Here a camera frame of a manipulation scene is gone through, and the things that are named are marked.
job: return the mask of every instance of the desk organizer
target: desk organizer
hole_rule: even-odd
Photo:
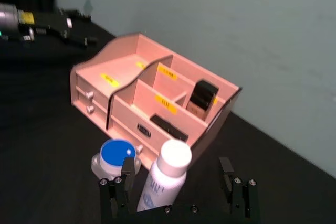
[[[187,110],[195,85],[218,88],[201,119]],[[156,115],[182,132],[194,163],[214,140],[241,88],[141,34],[118,37],[70,74],[71,102],[111,138],[142,146],[150,169],[172,131],[154,123]]]

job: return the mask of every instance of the black tabletop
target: black tabletop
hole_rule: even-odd
[[[98,44],[0,41],[0,223],[100,223],[91,157],[108,137],[71,107],[69,74],[113,36],[92,23],[73,26]],[[257,181],[263,223],[335,223],[336,180],[232,113],[188,171],[175,203],[228,209],[219,156]],[[147,173],[142,167],[136,176],[133,208]]]

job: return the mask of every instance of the blue jar lid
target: blue jar lid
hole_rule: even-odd
[[[126,157],[135,157],[136,154],[134,146],[123,139],[109,140],[100,150],[102,159],[113,166],[122,166]]]

